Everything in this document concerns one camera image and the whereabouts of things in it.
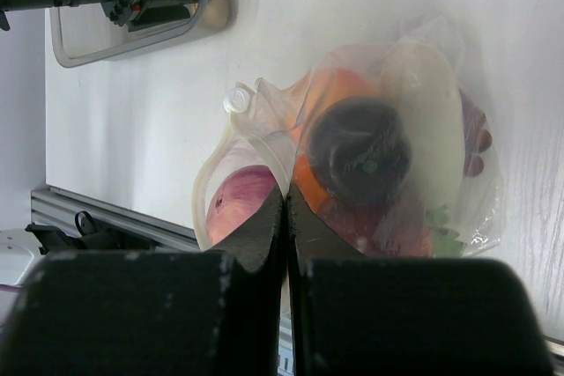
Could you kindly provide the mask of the peach fruit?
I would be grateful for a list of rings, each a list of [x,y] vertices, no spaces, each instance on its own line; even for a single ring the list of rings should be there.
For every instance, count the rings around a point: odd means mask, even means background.
[[[329,106],[357,97],[381,98],[377,88],[359,73],[343,68],[311,70],[283,93],[294,112],[286,114],[290,139],[297,145],[311,123]]]

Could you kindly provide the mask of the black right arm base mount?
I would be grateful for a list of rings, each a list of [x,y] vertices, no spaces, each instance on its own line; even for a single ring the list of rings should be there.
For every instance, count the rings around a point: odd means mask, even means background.
[[[53,225],[30,224],[25,228],[40,243],[41,255],[65,251],[154,251],[158,243],[143,235],[104,223],[81,210],[74,216],[77,237]]]

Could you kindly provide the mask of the pink onion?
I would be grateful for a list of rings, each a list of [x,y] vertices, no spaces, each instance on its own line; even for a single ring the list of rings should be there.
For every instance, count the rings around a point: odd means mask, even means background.
[[[231,173],[214,194],[206,214],[205,230],[217,245],[248,220],[277,182],[268,166],[245,166]]]

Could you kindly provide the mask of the orange fruit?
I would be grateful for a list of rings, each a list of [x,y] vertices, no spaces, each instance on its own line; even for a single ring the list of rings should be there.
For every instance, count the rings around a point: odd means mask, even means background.
[[[324,215],[331,210],[331,197],[316,180],[304,153],[296,157],[292,182],[299,188],[309,208],[314,213]]]

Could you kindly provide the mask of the dark mangosteen fruit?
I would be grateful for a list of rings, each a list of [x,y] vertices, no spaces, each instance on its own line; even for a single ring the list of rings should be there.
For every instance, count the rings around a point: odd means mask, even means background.
[[[316,181],[357,207],[388,202],[412,163],[399,112],[369,97],[340,100],[322,112],[308,132],[306,155]]]

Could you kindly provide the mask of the purple grape bunch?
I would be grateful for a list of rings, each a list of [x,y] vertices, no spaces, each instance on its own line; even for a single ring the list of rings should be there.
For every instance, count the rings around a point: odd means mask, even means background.
[[[485,163],[481,154],[492,146],[493,138],[486,128],[485,112],[462,89],[459,93],[464,124],[464,175],[472,178],[483,173]]]

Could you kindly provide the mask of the white radish with leaves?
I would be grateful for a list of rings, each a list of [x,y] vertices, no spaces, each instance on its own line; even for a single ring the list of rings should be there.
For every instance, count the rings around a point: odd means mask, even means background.
[[[408,38],[387,53],[379,81],[382,96],[398,111],[412,148],[409,178],[439,240],[456,238],[448,228],[464,176],[465,145],[456,74],[435,46]]]

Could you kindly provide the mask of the clear zip top bag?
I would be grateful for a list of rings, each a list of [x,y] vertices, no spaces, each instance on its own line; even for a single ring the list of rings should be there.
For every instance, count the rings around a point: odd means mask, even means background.
[[[455,27],[442,17],[404,23],[397,29],[394,39],[384,44],[353,44],[335,48],[309,71],[347,68],[359,73],[380,91],[380,74],[387,53],[392,46],[408,38],[422,39],[437,47],[449,60],[456,74],[458,89],[462,89],[458,77],[464,61],[464,40]],[[234,171],[245,166],[268,166],[277,182],[274,188],[282,194],[287,194],[291,187],[298,188],[292,182],[295,160],[299,154],[306,155],[308,132],[320,115],[306,124],[306,131],[295,145],[290,139],[291,128],[286,123],[286,114],[292,114],[294,110],[284,90],[265,79],[258,79],[254,87],[237,85],[225,97],[226,127],[219,146],[196,177],[192,194],[194,230],[202,249],[213,247],[205,230],[211,200],[221,183]],[[479,107],[476,99],[466,94]],[[500,242],[501,170],[492,146],[481,157],[485,163],[483,173],[472,178],[463,176],[458,198],[449,212],[448,228],[455,231],[457,237],[439,240],[431,233],[433,254],[430,257],[471,256]],[[354,209],[383,207],[397,201],[415,201],[424,209],[409,172],[397,193],[382,205],[349,206],[333,195],[330,197],[332,201]]]

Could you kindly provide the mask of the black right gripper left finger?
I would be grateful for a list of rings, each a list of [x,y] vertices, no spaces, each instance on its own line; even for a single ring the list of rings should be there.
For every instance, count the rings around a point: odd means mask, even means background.
[[[202,253],[64,251],[24,282],[4,375],[274,375],[283,197]]]

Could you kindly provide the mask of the garlic bulb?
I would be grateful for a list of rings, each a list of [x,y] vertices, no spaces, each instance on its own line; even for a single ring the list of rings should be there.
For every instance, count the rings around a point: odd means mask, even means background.
[[[207,0],[199,3],[197,13],[200,16],[198,23],[207,29],[222,30],[229,26],[232,17],[231,0]]]

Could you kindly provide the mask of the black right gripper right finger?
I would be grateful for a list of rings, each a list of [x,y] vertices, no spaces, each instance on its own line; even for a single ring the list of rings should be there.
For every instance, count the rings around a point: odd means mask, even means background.
[[[527,292],[507,264],[366,257],[296,187],[286,216],[297,374],[553,374]]]

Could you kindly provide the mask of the dark red apple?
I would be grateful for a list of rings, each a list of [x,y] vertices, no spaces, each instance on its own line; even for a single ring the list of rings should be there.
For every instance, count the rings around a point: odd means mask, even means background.
[[[317,216],[341,239],[367,256],[430,257],[431,232],[415,201],[376,208],[349,208],[328,201]]]

